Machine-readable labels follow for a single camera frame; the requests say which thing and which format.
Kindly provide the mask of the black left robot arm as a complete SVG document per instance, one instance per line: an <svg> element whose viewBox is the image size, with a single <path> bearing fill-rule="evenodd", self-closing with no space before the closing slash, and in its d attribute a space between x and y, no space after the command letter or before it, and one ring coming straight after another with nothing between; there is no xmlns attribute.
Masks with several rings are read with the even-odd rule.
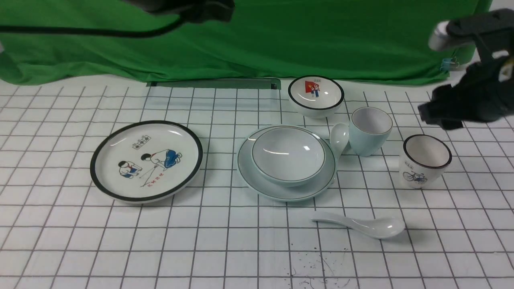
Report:
<svg viewBox="0 0 514 289"><path fill-rule="evenodd" d="M201 24L210 20L230 22L235 10L233 0L127 0L151 15L178 15L178 19L166 26L150 31L117 31L110 29L78 27L34 27L2 25L1 33L31 35L88 35L97 37L146 39L175 31L186 22Z"/></svg>

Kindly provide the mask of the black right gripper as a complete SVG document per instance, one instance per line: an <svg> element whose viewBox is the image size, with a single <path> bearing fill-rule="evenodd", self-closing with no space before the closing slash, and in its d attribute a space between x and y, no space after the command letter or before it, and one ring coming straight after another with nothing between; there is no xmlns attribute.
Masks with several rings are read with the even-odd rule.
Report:
<svg viewBox="0 0 514 289"><path fill-rule="evenodd" d="M430 101L417 109L423 122L443 130L461 129L464 122L490 123L512 116L513 57L472 64L459 83L435 88Z"/></svg>

